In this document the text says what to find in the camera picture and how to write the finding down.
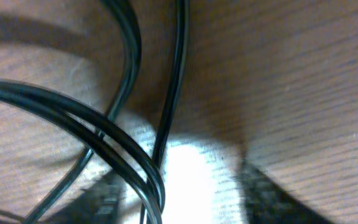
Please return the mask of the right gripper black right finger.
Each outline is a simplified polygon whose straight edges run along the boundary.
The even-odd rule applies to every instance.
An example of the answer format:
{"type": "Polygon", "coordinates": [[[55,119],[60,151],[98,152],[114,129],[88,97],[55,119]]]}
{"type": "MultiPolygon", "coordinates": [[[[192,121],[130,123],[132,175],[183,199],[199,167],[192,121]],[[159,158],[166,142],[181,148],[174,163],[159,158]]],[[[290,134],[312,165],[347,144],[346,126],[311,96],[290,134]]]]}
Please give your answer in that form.
{"type": "Polygon", "coordinates": [[[247,159],[242,161],[238,179],[250,224],[333,224],[292,197],[247,159]]]}

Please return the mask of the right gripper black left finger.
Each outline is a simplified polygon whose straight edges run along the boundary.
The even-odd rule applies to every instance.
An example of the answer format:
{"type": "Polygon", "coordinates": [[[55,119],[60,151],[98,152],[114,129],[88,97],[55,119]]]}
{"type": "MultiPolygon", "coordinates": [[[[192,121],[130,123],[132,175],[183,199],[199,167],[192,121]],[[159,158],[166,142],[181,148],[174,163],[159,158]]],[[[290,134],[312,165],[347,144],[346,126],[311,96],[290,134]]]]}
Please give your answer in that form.
{"type": "Polygon", "coordinates": [[[113,170],[45,220],[51,224],[117,224],[122,180],[113,170]]]}

